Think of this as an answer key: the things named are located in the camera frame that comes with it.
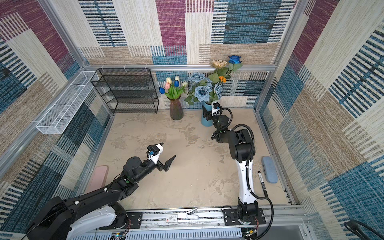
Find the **teal cylindrical vase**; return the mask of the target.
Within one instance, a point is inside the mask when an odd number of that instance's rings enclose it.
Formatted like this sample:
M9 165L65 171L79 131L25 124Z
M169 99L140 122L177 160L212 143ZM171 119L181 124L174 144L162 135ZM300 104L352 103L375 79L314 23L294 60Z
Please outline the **teal cylindrical vase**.
M203 102L203 113L201 118L201 123L205 127L211 127L213 126L213 120L207 119L209 113L212 111L212 105L207 104L206 102Z

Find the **dusty blue hydrangea bunch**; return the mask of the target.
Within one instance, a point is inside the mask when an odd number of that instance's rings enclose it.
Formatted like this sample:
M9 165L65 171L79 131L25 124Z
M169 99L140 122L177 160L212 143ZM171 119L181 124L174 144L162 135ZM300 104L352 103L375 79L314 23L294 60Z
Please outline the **dusty blue hydrangea bunch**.
M192 73L189 76L188 93L185 102L189 105L193 105L197 102L211 104L222 98L223 84L220 84L220 82L214 84L209 79L209 76L206 77L202 73Z

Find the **orange marigold flower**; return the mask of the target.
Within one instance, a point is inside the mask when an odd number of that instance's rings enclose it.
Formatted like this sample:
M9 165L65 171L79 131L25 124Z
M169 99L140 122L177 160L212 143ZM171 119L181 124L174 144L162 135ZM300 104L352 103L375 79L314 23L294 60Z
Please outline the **orange marigold flower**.
M219 76L219 82L220 84L224 84L227 82L227 78L225 76Z

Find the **pink ribbed glass vase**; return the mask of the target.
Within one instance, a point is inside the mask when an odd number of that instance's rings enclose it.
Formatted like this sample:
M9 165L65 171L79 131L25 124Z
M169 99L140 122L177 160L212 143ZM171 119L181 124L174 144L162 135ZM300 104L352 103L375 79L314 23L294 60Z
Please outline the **pink ribbed glass vase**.
M180 102L180 98L170 100L170 117L171 119L178 121L184 116L183 107Z

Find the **cream dahlia flower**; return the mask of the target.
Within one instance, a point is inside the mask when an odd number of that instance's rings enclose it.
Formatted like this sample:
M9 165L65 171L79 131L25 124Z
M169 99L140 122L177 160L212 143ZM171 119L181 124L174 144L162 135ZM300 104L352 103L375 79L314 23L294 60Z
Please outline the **cream dahlia flower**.
M222 79L224 79L228 73L227 65L229 63L227 61L223 60L213 60L212 61L212 67L215 69L214 73L209 76L209 79L214 83L217 84L219 82L222 82Z

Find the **blue rose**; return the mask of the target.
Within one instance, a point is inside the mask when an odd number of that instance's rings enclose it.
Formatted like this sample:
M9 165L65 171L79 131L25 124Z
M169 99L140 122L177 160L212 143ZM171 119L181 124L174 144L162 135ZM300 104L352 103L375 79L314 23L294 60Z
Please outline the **blue rose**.
M235 56L235 55L229 56L229 65L228 65L229 74L233 73L233 72L236 72L242 66L243 66L243 63L241 61L241 57L240 56Z

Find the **yellow tulip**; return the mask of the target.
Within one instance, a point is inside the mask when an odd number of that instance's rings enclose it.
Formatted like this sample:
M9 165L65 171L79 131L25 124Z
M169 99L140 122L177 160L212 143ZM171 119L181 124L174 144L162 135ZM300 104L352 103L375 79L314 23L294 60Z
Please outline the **yellow tulip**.
M172 84L172 79L170 77L167 77L166 78L166 82L171 85Z

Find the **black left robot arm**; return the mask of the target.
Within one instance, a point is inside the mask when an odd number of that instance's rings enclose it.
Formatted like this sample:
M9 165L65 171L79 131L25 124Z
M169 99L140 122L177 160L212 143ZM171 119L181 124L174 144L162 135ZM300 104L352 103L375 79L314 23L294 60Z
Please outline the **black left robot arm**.
M163 144L149 145L147 159L127 160L123 170L104 187L74 198L54 197L31 222L26 237L30 240L71 240L98 228L124 229L129 217L119 201L129 197L138 183L154 169L168 171L174 158L159 160Z

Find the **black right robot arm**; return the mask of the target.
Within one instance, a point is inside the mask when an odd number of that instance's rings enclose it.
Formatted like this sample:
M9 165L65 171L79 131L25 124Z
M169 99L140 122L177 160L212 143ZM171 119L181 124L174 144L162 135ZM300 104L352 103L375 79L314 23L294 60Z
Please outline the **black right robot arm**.
M238 124L230 129L233 113L217 102L211 106L210 111L203 107L203 118L213 121L216 131L212 134L211 139L220 144L227 143L231 157L237 164L240 191L236 221L243 225L249 225L254 221L265 224L266 221L259 208L258 200L268 201L269 196L261 173L258 174L265 195L260 197L254 192L253 158L256 148L252 129L245 124Z

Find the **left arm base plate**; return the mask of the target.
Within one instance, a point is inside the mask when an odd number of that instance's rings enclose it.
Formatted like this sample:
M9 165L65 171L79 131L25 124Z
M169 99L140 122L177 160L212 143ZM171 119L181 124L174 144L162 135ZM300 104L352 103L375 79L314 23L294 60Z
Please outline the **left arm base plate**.
M114 229L139 229L142 224L143 212L127 212L118 214L112 227Z

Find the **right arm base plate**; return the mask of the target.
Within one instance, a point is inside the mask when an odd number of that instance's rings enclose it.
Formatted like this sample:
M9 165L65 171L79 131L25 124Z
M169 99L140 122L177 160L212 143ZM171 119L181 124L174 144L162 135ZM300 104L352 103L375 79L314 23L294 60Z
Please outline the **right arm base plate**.
M258 209L257 213L240 213L237 209L223 206L221 211L224 215L226 226L264 225L267 223L265 214L261 208Z

